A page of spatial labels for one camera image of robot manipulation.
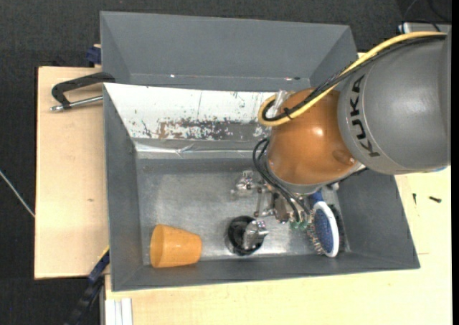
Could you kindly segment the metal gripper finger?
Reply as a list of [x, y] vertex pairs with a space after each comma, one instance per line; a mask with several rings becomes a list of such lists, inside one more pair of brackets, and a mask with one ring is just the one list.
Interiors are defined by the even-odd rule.
[[245, 249], [258, 249], [268, 233], [265, 221], [251, 220], [245, 228]]
[[233, 188], [230, 190], [230, 197], [233, 199], [252, 198], [264, 191], [265, 184], [261, 176], [252, 169], [246, 169], [237, 177]]

